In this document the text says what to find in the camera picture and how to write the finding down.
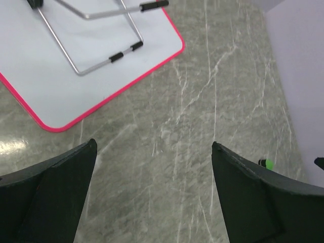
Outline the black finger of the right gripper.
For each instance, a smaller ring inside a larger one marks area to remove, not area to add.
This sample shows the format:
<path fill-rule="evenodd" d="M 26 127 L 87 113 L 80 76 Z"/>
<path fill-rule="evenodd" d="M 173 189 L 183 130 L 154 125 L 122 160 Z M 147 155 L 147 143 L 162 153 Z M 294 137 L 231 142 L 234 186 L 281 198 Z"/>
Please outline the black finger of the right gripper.
<path fill-rule="evenodd" d="M 324 158 L 323 157 L 317 157 L 314 160 L 314 164 L 317 165 L 322 170 L 324 170 Z"/>

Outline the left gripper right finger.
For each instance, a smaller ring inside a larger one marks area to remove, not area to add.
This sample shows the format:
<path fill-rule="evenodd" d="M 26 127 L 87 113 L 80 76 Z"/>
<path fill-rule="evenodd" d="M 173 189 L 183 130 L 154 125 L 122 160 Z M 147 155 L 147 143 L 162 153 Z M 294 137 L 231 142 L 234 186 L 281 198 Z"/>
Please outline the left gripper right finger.
<path fill-rule="evenodd" d="M 230 242 L 323 242 L 323 188 L 251 162 L 218 142 L 212 166 Z"/>

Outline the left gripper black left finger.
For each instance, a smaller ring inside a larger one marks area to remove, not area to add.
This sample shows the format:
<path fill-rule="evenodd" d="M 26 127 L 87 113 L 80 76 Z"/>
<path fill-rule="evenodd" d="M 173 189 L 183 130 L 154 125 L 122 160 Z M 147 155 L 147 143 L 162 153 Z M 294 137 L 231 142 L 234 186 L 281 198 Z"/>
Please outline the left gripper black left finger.
<path fill-rule="evenodd" d="M 95 139 L 1 176 L 1 242 L 73 242 L 97 157 Z"/>

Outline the green whiteboard eraser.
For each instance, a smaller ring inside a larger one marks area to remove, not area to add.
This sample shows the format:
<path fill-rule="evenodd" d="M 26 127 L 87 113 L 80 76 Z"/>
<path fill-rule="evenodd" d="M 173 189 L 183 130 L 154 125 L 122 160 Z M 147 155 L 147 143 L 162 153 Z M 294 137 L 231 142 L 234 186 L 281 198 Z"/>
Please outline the green whiteboard eraser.
<path fill-rule="evenodd" d="M 258 165 L 261 165 L 268 170 L 273 170 L 273 161 L 270 159 L 260 159 L 258 160 Z"/>

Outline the pink-framed whiteboard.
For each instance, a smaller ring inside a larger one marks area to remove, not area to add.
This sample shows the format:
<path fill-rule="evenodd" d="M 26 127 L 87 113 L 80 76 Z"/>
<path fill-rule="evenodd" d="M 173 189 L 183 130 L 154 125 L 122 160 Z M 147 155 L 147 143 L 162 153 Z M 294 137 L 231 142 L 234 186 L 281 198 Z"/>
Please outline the pink-framed whiteboard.
<path fill-rule="evenodd" d="M 43 129 L 62 132 L 185 48 L 169 1 L 1 1 L 1 83 Z"/>

